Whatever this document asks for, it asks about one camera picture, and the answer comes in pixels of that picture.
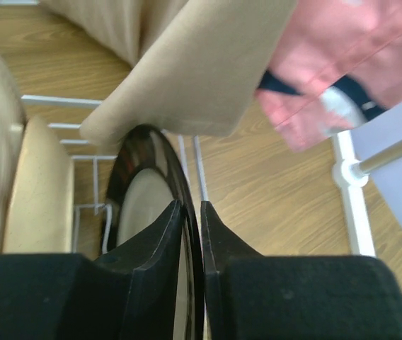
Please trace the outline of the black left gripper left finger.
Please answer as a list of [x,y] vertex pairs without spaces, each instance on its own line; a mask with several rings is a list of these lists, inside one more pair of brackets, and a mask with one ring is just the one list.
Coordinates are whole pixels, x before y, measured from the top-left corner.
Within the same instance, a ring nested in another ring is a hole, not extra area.
[[180,339],[182,206],[92,261],[0,255],[0,339]]

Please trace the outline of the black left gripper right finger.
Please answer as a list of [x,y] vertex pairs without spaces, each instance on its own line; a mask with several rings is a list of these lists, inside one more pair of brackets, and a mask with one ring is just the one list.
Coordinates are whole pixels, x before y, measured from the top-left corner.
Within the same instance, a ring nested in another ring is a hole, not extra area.
[[402,292],[371,256],[264,256],[201,205],[213,339],[402,339]]

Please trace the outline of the black rimmed silver plate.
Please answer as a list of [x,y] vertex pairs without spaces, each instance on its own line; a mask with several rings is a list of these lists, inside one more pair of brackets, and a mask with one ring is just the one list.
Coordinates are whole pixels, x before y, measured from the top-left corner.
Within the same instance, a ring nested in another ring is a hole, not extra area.
[[201,339],[200,236],[188,181],[162,132],[140,125],[115,159],[98,264],[114,339]]

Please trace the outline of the beige plate orange leaves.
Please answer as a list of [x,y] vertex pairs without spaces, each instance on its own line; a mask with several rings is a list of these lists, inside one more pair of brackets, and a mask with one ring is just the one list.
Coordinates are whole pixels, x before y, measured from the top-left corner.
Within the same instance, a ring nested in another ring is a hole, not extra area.
[[6,217],[4,253],[69,253],[74,162],[39,116],[28,120]]

